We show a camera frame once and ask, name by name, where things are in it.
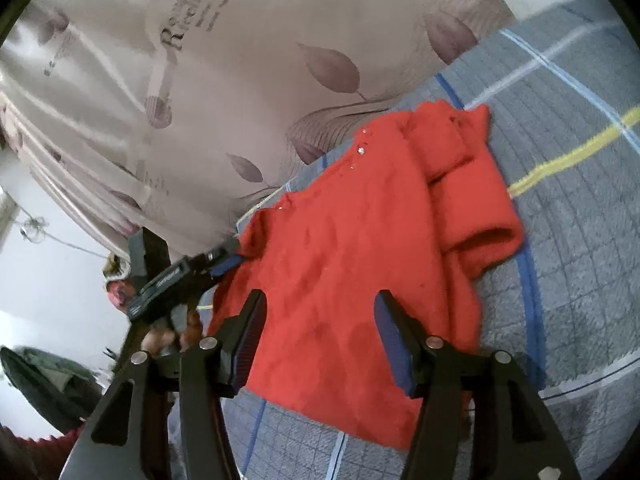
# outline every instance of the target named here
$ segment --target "metal screw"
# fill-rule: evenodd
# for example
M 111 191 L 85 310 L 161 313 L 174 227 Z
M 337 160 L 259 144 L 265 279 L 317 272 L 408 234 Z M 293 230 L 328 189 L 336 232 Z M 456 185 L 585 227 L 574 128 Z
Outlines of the metal screw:
M 218 340 L 215 337 L 206 337 L 200 340 L 199 346 L 203 350 L 211 350 L 212 348 L 215 348 L 217 344 L 218 344 Z
M 427 338 L 427 346 L 433 350 L 439 350 L 444 346 L 444 341 L 438 336 L 430 335 Z
M 498 350 L 494 354 L 494 357 L 496 361 L 498 361 L 500 364 L 503 364 L 503 365 L 511 362 L 511 356 L 504 350 Z
M 540 480 L 558 480 L 561 474 L 562 472 L 558 468 L 546 466 L 540 470 L 538 478 L 540 478 Z
M 131 362 L 135 365 L 141 365 L 143 362 L 146 361 L 146 358 L 147 358 L 146 352 L 143 352 L 141 350 L 140 352 L 136 352 L 131 356 Z

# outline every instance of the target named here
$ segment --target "bed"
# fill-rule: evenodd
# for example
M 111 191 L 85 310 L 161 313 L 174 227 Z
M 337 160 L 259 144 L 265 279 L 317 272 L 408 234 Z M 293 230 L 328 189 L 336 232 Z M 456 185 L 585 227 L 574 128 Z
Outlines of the bed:
M 585 480 L 640 420 L 640 52 L 606 0 L 577 0 L 502 30 L 407 94 L 492 110 L 490 148 L 527 233 L 477 283 L 485 352 L 511 352 Z M 257 208 L 307 187 L 348 148 L 309 164 Z M 223 406 L 249 480 L 396 480 L 406 453 L 243 391 Z M 471 440 L 455 478 L 466 478 Z

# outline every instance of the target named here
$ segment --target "white stripe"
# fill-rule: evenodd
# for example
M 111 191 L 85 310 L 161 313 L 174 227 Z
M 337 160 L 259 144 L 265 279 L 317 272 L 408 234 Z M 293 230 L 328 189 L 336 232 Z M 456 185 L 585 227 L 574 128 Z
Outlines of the white stripe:
M 578 399 L 616 382 L 627 374 L 635 372 L 638 368 L 640 368 L 640 349 L 621 357 L 593 374 L 583 375 L 577 379 L 558 384 L 558 386 L 545 388 L 540 392 L 540 397 L 546 399 L 545 404 L 547 406 Z M 547 397 L 551 396 L 558 397 L 547 399 Z
M 591 34 L 596 30 L 601 30 L 603 28 L 615 27 L 617 25 L 622 25 L 620 20 L 607 20 L 606 22 L 597 22 L 590 23 L 589 25 L 581 25 L 580 27 L 574 28 L 569 34 L 567 34 L 562 40 L 553 44 L 547 50 L 542 53 L 542 56 L 550 59 L 558 54 L 560 54 L 564 49 L 570 46 L 574 41 L 579 40 L 581 37 Z M 495 82 L 488 88 L 486 88 L 478 97 L 476 97 L 473 101 L 471 101 L 468 105 L 465 105 L 465 110 L 469 110 L 470 108 L 475 108 L 478 105 L 485 103 L 492 96 L 496 95 L 498 92 L 503 91 L 508 88 L 516 81 L 519 81 L 524 76 L 533 72 L 538 67 L 542 66 L 540 60 L 538 58 L 532 59 L 531 61 L 525 63 L 521 67 L 517 68 L 513 72 L 511 72 L 508 76 L 500 79 L 500 81 Z
M 326 476 L 324 480 L 335 480 L 340 470 L 340 464 L 342 463 L 342 457 L 344 456 L 344 448 L 347 447 L 347 441 L 349 435 L 343 431 L 338 431 L 335 436 L 334 450 L 331 453 L 331 460 L 329 460 L 329 467 L 326 470 Z
M 122 74 L 118 71 L 118 67 L 113 63 L 111 57 L 109 57 L 105 52 L 103 52 L 100 47 L 95 44 L 89 37 L 79 28 L 77 28 L 73 22 L 69 23 L 69 31 L 76 35 L 76 38 L 84 45 L 84 47 L 89 51 L 89 53 L 93 54 L 95 60 L 100 64 L 100 66 L 107 73 L 109 78 L 116 83 L 118 88 L 122 90 L 123 94 L 129 98 L 129 101 L 138 109 L 139 112 L 143 114 L 146 113 L 145 105 L 140 102 L 136 96 L 136 94 L 129 88 L 127 85 L 126 79 L 122 76 Z
M 554 62 L 546 59 L 529 43 L 527 43 L 516 34 L 513 34 L 510 30 L 501 30 L 500 34 L 502 34 L 505 38 L 513 41 L 513 43 L 519 46 L 522 50 L 528 52 L 534 58 L 537 57 L 540 60 L 540 63 L 542 63 L 542 65 L 544 65 L 549 71 L 558 76 L 561 81 L 573 88 L 576 92 L 578 92 L 578 94 L 587 99 L 588 102 L 590 102 L 594 107 L 600 110 L 605 115 L 605 117 L 609 119 L 609 121 L 622 132 L 631 147 L 636 151 L 638 155 L 640 155 L 640 139 L 638 139 L 638 136 L 636 136 L 633 130 L 629 129 L 626 124 L 623 123 L 622 118 L 614 107 L 605 102 L 596 93 L 591 91 L 591 89 L 583 85 L 574 76 L 566 72 L 564 69 L 560 68 Z

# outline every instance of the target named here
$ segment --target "red fabric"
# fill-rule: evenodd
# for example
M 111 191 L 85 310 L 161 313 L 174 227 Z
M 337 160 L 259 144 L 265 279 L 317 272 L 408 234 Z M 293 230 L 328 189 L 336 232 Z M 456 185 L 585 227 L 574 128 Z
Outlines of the red fabric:
M 486 146 L 488 122 L 486 106 L 464 112 L 444 101 L 382 116 L 309 188 L 255 213 L 241 237 L 252 259 L 218 289 L 209 327 L 237 314 L 252 288 L 265 292 L 249 389 L 366 440 L 409 447 L 420 400 L 393 382 L 373 301 L 388 288 L 428 333 L 477 349 L 472 280 L 524 237 Z
M 11 453 L 10 456 L 3 457 L 0 446 L 0 478 L 3 478 L 3 473 L 9 474 L 10 471 L 12 480 L 30 480 L 33 478 L 30 472 L 33 471 L 42 480 L 57 480 L 81 431 L 82 428 L 79 428 L 64 436 L 36 441 L 17 437 L 8 428 L 0 426 L 0 438 L 4 439 L 4 446 L 19 449 L 23 453 L 22 456 Z M 5 465 L 8 471 L 2 469 L 3 460 L 8 461 Z

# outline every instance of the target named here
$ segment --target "beige curtain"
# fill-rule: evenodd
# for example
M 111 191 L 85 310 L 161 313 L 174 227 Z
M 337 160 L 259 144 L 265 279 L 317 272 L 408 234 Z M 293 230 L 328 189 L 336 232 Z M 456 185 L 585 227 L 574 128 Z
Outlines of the beige curtain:
M 11 228 L 17 209 L 14 200 L 0 187 L 0 248 L 4 237 Z
M 40 185 L 126 255 L 197 253 L 481 38 L 502 0 L 33 0 L 0 121 Z

